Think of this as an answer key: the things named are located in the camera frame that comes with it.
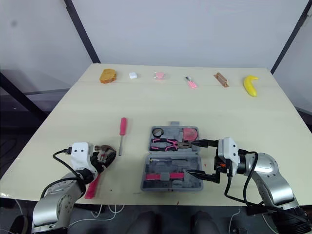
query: dark pants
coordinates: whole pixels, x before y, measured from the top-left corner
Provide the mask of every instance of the dark pants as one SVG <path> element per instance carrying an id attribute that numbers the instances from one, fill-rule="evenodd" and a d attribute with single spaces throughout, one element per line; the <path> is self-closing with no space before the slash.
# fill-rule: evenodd
<path id="1" fill-rule="evenodd" d="M 160 223 L 157 223 L 153 211 L 141 213 L 129 227 L 126 234 L 156 234 Z M 210 215 L 199 211 L 191 219 L 192 234 L 220 234 L 218 227 L 212 221 Z"/>

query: white cable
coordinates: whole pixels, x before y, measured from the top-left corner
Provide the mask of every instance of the white cable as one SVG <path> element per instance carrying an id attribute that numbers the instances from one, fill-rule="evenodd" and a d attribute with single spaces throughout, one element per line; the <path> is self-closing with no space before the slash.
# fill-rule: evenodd
<path id="1" fill-rule="evenodd" d="M 116 212 L 116 206 L 115 206 L 115 211 L 113 211 L 113 210 L 111 209 L 110 205 L 108 205 L 108 209 L 109 209 L 112 213 L 116 213 L 116 214 L 122 212 L 122 210 L 123 210 L 124 207 L 125 207 L 125 205 L 122 205 L 122 208 L 121 208 L 119 211 Z"/>
<path id="2" fill-rule="evenodd" d="M 94 215 L 94 213 L 91 211 L 91 214 L 92 214 L 93 218 L 98 218 L 98 217 L 99 217 L 99 215 L 101 214 L 102 206 L 103 206 L 103 205 L 100 206 L 97 215 Z"/>
<path id="3" fill-rule="evenodd" d="M 268 222 L 266 221 L 264 215 L 262 214 L 263 220 L 265 221 L 265 223 L 267 224 L 267 226 L 271 229 L 272 232 L 274 232 L 275 234 L 278 234 L 276 231 L 274 231 L 273 228 L 270 227 L 270 225 L 268 224 Z"/>
<path id="4" fill-rule="evenodd" d="M 78 220 L 76 222 L 69 224 L 68 227 L 73 226 L 74 224 L 81 222 L 81 221 L 110 221 L 110 220 L 113 220 L 115 217 L 116 217 L 116 213 L 114 213 L 114 216 L 109 219 L 81 219 L 81 220 Z"/>
<path id="5" fill-rule="evenodd" d="M 235 213 L 234 215 L 232 215 L 232 217 L 231 217 L 230 224 L 229 224 L 229 234 L 230 234 L 230 231 L 231 231 L 231 223 L 232 223 L 232 219 L 233 219 L 233 217 L 234 217 L 235 215 L 238 215 L 239 213 L 240 213 L 240 207 L 239 207 L 239 209 L 238 209 L 238 212 L 237 212 L 237 213 Z"/>
<path id="6" fill-rule="evenodd" d="M 23 214 L 23 211 L 22 211 L 22 209 L 21 209 L 21 206 L 20 206 L 19 201 L 17 201 L 16 199 L 14 199 L 14 200 L 16 201 L 17 205 L 19 206 L 19 210 L 20 210 L 21 215 L 24 215 L 24 214 Z"/>
<path id="7" fill-rule="evenodd" d="M 10 232 L 10 231 L 8 231 L 8 230 L 6 230 L 6 229 L 3 229 L 3 228 L 0 228 L 0 230 L 1 230 L 1 231 L 5 231 L 5 232 L 8 232 L 8 233 L 10 233 L 10 234 L 15 234 L 15 233 L 13 233 L 13 232 Z"/>

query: banana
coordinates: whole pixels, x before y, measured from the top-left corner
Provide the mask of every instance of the banana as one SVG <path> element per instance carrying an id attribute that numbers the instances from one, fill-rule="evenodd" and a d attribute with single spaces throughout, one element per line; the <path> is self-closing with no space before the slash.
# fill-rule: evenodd
<path id="1" fill-rule="evenodd" d="M 247 92 L 253 96 L 256 97 L 257 96 L 257 90 L 254 88 L 253 84 L 252 84 L 252 80 L 254 79 L 258 79 L 258 77 L 254 77 L 254 76 L 247 76 L 244 79 L 244 87 L 247 90 Z"/>

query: pink-handled pliers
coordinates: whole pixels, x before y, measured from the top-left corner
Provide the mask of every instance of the pink-handled pliers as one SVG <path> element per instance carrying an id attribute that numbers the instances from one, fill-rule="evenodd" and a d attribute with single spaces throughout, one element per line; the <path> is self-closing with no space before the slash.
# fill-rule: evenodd
<path id="1" fill-rule="evenodd" d="M 166 138 L 152 139 L 152 143 L 160 143 L 160 142 L 169 143 L 171 145 L 163 148 L 151 146 L 150 151 L 177 151 L 179 148 L 187 149 L 192 147 L 190 143 L 178 142 L 175 139 L 166 139 Z"/>

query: screwdriver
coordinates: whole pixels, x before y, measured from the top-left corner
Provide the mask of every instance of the screwdriver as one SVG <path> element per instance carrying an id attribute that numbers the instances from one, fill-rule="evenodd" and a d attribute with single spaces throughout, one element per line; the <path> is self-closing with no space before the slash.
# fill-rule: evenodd
<path id="1" fill-rule="evenodd" d="M 120 133 L 121 139 L 120 139 L 120 146 L 119 146 L 119 151 L 118 155 L 121 156 L 121 145 L 122 145 L 122 137 L 126 134 L 126 128 L 127 128 L 127 119 L 125 117 L 121 118 L 120 121 Z"/>

